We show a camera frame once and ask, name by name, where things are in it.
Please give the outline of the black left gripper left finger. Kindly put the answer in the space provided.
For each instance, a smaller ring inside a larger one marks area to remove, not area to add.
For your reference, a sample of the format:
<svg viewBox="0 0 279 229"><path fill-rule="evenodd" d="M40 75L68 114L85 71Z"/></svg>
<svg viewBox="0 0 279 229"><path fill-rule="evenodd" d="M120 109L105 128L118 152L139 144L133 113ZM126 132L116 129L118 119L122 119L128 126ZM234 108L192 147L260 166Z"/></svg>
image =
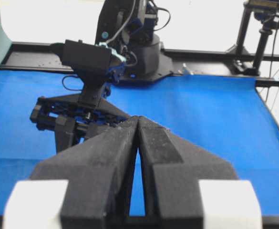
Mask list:
<svg viewBox="0 0 279 229"><path fill-rule="evenodd" d="M109 229L128 216L138 117L40 162L16 183L5 229Z"/></svg>

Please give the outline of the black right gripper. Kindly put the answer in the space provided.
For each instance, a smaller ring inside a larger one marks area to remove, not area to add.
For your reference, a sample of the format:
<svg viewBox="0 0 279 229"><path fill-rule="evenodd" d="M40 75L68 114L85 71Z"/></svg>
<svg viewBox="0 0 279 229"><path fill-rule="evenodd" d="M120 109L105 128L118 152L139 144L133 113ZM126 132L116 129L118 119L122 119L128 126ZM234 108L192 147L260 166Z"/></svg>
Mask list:
<svg viewBox="0 0 279 229"><path fill-rule="evenodd" d="M117 127L130 118L103 97L81 100L81 94L38 98L30 115L37 129L53 131L56 153Z"/></svg>

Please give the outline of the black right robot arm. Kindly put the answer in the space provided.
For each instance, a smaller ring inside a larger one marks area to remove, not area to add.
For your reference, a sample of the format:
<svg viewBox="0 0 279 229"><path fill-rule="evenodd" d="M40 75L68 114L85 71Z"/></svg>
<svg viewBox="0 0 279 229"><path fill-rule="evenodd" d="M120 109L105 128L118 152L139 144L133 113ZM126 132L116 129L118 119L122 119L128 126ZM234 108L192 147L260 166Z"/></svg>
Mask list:
<svg viewBox="0 0 279 229"><path fill-rule="evenodd" d="M61 63L73 70L82 89L56 97L39 97L30 120L39 130L55 135L60 153L101 131L127 120L129 115L107 101L111 85L123 76L156 79L170 67L156 35L158 12L152 0L106 0L98 19L94 44L66 40L50 45Z"/></svg>

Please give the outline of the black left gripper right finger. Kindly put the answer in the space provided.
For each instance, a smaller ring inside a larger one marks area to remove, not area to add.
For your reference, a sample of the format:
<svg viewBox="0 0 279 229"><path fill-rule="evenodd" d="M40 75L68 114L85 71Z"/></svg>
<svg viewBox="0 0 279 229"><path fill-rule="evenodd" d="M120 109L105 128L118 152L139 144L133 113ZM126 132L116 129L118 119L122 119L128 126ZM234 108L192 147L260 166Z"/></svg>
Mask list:
<svg viewBox="0 0 279 229"><path fill-rule="evenodd" d="M260 229L258 198L233 166L139 117L147 214L160 229Z"/></svg>

